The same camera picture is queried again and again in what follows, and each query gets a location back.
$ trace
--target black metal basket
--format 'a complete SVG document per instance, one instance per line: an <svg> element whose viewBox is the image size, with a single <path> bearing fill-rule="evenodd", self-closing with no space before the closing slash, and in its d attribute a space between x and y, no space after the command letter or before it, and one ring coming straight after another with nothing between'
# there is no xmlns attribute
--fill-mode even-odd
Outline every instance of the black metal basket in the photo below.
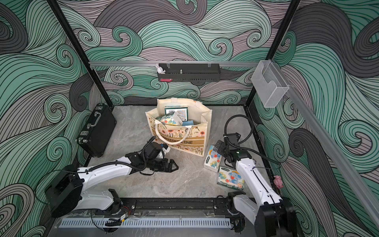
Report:
<svg viewBox="0 0 379 237"><path fill-rule="evenodd" d="M217 82L220 80L221 70L218 63L160 63L166 72L158 74L162 82Z"/></svg>

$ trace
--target pink object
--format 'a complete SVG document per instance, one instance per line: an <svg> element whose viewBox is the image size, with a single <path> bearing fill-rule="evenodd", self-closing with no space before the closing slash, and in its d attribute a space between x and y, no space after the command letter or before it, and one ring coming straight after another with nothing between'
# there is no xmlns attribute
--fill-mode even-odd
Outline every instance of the pink object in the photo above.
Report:
<svg viewBox="0 0 379 237"><path fill-rule="evenodd" d="M276 185L277 188L283 188L283 181L282 181L282 177L280 177L279 175L275 175L274 176L274 184Z"/></svg>

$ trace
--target black cable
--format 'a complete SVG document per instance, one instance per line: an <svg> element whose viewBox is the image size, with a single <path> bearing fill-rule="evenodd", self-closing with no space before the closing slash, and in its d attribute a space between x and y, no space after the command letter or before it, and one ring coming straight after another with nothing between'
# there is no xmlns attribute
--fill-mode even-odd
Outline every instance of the black cable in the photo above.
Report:
<svg viewBox="0 0 379 237"><path fill-rule="evenodd" d="M122 220L115 220L113 218L109 219L112 222L105 223L105 226L107 227L113 227L113 226L120 226L122 224Z"/></svg>
<svg viewBox="0 0 379 237"><path fill-rule="evenodd" d="M262 185L262 187L266 190L266 193L268 193L268 190L266 189L266 187L263 185L262 181L258 178L258 175L254 172L253 169L251 169L253 171L253 173L255 174L255 176L257 177L258 181L260 182L260 184Z"/></svg>
<svg viewBox="0 0 379 237"><path fill-rule="evenodd" d="M105 233L108 233L108 231L105 231L104 229L98 227L98 226L95 224L94 219L92 219L92 210L90 210L90 213L91 213L91 220L92 220L92 223L93 223L93 224L94 224L99 230L104 231Z"/></svg>
<svg viewBox="0 0 379 237"><path fill-rule="evenodd" d="M34 189L33 189L33 193L34 193L35 198L36 198L38 201L40 201L41 203L45 204L45 205L48 205L48 203L45 203L45 202L41 201L41 200L37 197L37 187L38 187L38 185L41 183L41 181L42 181L44 178L46 178L47 175L49 175L49 174L51 174L51 173L53 173L53 172L56 172L56 171L64 171L64 172L67 172L67 173L74 173L74 174L76 174L76 173L86 173L86 171L83 171L83 172L77 172L77 171L67 171L67 170L52 170L52 171L50 171L50 172L47 172L45 175L43 175L42 178L40 178L39 181L37 182L37 185L34 187Z"/></svg>
<svg viewBox="0 0 379 237"><path fill-rule="evenodd" d="M249 122L249 124L250 124L250 128L251 128L251 130L250 130L249 134L247 135L247 137L246 137L244 140L238 142L238 144L242 144L242 143L246 142L246 141L250 138L250 136L253 134L253 131L254 131L254 130L253 130L254 123L253 123L253 121L252 121L249 117L247 117L247 116L245 116L245 115L233 115L232 117L230 117L230 118L226 121L226 123L225 123L224 134L227 134L227 133L226 133L226 128L228 127L228 123L229 123L232 119L237 118L237 117L244 117L244 118L246 118L246 119L248 120L248 122Z"/></svg>
<svg viewBox="0 0 379 237"><path fill-rule="evenodd" d="M141 171L139 172L141 175L146 175L146 176L151 176L151 175L153 175L154 173L155 173L155 171L153 171L153 173L152 174L146 174L146 173L142 173Z"/></svg>
<svg viewBox="0 0 379 237"><path fill-rule="evenodd" d="M148 146L148 144L150 142L152 142L154 139L155 139L155 136L153 136L152 138L150 138L150 140L142 148L142 159L143 159L143 162L144 162L143 168L138 168L138 167L135 167L134 165L131 165L129 163L121 162L121 161L117 161L116 160L116 161L111 161L111 162L106 162L106 163L103 163L103 164L96 165L96 166L88 169L88 171L91 172L91 171L94 171L96 169L99 169L99 168L107 166L107 165L126 165L126 166L128 166L128 167L130 167L132 169L135 169L135 170L138 170L138 171L142 171L142 170L146 169L146 167L147 167L146 157L145 157L145 149Z"/></svg>
<svg viewBox="0 0 379 237"><path fill-rule="evenodd" d="M231 169L234 169L233 166L230 166L230 165L227 165L226 164L226 158L224 158L224 165L226 165L227 167L231 168Z"/></svg>
<svg viewBox="0 0 379 237"><path fill-rule="evenodd" d="M273 199L273 197L270 195L271 197L271 200L273 201L273 204L274 204L274 207L275 207L275 211L276 211L276 220L278 222L278 228L280 229L280 223L279 223L279 211L278 211L278 207L275 205L275 201Z"/></svg>
<svg viewBox="0 0 379 237"><path fill-rule="evenodd" d="M254 124L253 124L253 121L251 120L251 118L249 118L249 117L247 117L247 116L245 116L245 115L234 115L234 116L230 117L230 118L226 121L226 123L225 123L225 127L224 127L224 134L225 134L225 135L227 134L226 129L227 129L227 127L228 127L228 123L229 123L233 118L236 118L236 117L243 117L243 118L246 118L246 119L249 121L249 124L250 124L250 126L251 126L251 131L250 131L250 133L252 133L252 131L253 131L253 126L252 126L252 125L254 125ZM266 160L268 160L268 161L271 161L271 162L274 163L274 164L280 165L280 162L277 162L276 160L270 159L270 158L268 158L267 156L263 155L262 153L260 153L260 152L258 152L258 151L256 151L256 150L253 150L253 149L251 149L251 148L246 148L246 147L239 147L239 146L236 146L236 145L232 144L232 143L229 141L229 138L228 138L228 137L225 137L225 138L226 138L227 143L229 143L229 144L230 144L232 147L234 147L234 148L237 148L237 149L245 149L245 150L248 150L248 151L254 152L255 154L257 154L257 155L259 155L260 157L262 157L263 159L266 159Z"/></svg>
<svg viewBox="0 0 379 237"><path fill-rule="evenodd" d="M281 167L278 167L278 168L266 168L266 167L255 166L254 168L262 168L262 169L267 169L267 170L278 170L278 169L280 169Z"/></svg>

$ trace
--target aluminum rail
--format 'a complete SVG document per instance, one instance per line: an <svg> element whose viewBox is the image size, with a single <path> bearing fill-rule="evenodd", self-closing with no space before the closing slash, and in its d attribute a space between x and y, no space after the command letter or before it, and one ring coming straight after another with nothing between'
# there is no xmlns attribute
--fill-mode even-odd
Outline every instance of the aluminum rail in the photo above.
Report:
<svg viewBox="0 0 379 237"><path fill-rule="evenodd" d="M259 61L139 61L139 60L98 60L89 61L91 67L154 67L157 63L218 63L220 67L256 67Z"/></svg>

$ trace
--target clear acrylic holder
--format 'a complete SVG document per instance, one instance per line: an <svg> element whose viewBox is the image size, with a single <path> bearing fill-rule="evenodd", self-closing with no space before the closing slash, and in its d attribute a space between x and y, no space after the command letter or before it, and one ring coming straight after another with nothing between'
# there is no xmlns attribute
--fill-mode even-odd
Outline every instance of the clear acrylic holder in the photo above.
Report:
<svg viewBox="0 0 379 237"><path fill-rule="evenodd" d="M261 60L251 81L265 108L274 108L288 90L284 75L277 63Z"/></svg>

